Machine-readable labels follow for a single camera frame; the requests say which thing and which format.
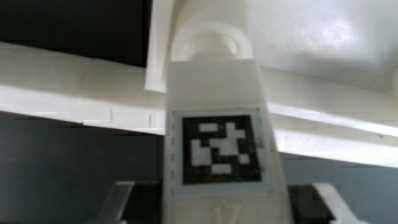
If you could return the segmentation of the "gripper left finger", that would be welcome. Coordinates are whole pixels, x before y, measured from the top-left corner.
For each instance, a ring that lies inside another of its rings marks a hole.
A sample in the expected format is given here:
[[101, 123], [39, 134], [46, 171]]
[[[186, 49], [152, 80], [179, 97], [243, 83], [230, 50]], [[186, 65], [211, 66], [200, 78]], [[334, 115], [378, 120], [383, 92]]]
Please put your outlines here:
[[126, 204], [129, 200], [131, 190], [135, 187], [133, 181], [117, 181], [113, 183], [99, 213], [87, 224], [127, 224], [122, 218]]

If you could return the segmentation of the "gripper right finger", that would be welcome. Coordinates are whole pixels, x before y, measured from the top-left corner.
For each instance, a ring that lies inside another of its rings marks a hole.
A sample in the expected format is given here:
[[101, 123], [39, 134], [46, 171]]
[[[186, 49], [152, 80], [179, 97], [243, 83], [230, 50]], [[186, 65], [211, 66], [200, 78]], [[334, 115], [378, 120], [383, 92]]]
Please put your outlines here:
[[334, 216], [328, 224], [367, 224], [357, 218], [334, 186], [328, 183], [314, 183], [312, 187]]

